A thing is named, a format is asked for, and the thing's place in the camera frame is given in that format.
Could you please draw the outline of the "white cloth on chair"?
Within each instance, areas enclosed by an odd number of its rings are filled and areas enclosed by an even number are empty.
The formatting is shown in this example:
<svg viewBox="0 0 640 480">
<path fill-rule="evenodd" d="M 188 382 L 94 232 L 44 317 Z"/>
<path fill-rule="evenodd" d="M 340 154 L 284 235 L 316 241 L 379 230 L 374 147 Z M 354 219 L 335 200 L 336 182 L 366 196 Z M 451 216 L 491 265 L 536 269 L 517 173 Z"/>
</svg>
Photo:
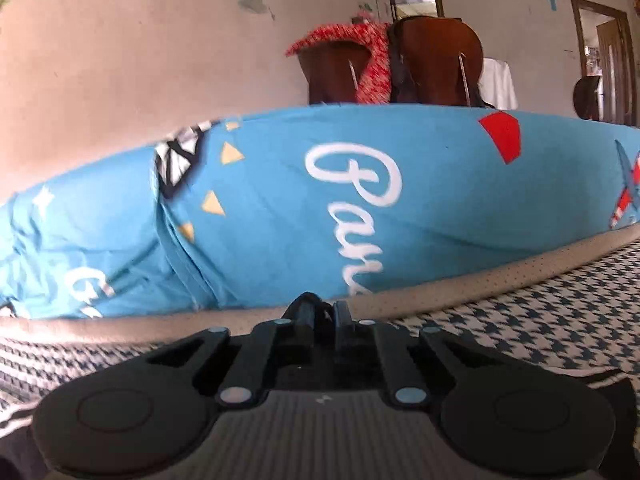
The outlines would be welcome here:
<svg viewBox="0 0 640 480">
<path fill-rule="evenodd" d="M 478 88 L 483 101 L 497 110 L 518 109 L 518 98 L 507 62 L 484 58 Z"/>
</svg>

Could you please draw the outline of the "houndstooth mattress cover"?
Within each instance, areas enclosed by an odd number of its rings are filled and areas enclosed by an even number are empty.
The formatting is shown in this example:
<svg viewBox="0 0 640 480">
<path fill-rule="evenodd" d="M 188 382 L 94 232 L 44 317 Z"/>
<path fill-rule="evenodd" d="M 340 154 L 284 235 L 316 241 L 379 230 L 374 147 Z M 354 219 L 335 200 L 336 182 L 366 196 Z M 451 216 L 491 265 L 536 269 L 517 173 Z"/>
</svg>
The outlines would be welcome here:
<svg viewBox="0 0 640 480">
<path fill-rule="evenodd" d="M 384 292 L 352 310 L 441 328 L 545 368 L 614 367 L 639 417 L 639 230 L 626 226 L 503 268 Z M 1 411 L 201 330 L 209 313 L 1 323 Z"/>
</svg>

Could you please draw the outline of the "black garment red print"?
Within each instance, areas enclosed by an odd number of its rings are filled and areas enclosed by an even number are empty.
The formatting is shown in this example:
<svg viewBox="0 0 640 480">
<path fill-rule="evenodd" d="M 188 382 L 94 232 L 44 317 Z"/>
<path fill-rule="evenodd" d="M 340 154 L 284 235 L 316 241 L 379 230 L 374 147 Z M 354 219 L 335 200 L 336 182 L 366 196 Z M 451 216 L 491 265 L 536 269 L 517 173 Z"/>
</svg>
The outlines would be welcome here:
<svg viewBox="0 0 640 480">
<path fill-rule="evenodd" d="M 600 474 L 605 479 L 638 479 L 639 451 L 634 444 L 639 417 L 636 392 L 629 376 L 614 367 L 550 368 L 550 372 L 573 377 L 608 400 L 614 411 L 616 429 Z M 49 473 L 30 430 L 38 404 L 39 400 L 17 403 L 1 411 L 2 479 L 44 479 Z"/>
</svg>

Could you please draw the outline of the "blue cartoon print bedsheet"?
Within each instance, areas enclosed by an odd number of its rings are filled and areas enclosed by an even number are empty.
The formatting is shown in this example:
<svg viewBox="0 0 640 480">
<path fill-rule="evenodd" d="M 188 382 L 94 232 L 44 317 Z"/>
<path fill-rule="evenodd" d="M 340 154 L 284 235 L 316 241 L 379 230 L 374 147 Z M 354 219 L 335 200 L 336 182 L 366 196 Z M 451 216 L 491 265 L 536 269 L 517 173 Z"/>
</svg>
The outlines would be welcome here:
<svg viewBox="0 0 640 480">
<path fill-rule="evenodd" d="M 623 226 L 639 133 L 560 116 L 322 105 L 203 122 L 1 208 L 1 303 L 122 318 L 343 298 Z"/>
</svg>

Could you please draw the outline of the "brown wooden chair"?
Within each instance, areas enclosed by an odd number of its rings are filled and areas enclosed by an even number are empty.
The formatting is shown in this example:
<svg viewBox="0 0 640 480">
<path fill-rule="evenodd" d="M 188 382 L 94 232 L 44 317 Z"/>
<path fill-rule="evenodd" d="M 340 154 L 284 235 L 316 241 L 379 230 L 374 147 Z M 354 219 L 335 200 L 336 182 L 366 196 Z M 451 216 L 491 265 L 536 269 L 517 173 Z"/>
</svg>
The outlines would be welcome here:
<svg viewBox="0 0 640 480">
<path fill-rule="evenodd" d="M 478 81 L 483 48 L 474 30 L 457 18 L 417 15 L 386 24 L 390 102 L 485 107 Z"/>
</svg>

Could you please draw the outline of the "red patterned cloth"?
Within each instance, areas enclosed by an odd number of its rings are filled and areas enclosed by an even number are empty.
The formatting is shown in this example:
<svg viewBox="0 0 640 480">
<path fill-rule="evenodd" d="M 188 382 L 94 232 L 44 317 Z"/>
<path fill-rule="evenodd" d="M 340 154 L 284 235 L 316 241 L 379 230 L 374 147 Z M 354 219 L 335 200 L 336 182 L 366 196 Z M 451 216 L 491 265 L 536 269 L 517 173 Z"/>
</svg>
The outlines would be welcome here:
<svg viewBox="0 0 640 480">
<path fill-rule="evenodd" d="M 325 24 L 288 47 L 314 104 L 387 104 L 392 74 L 386 24 Z"/>
</svg>

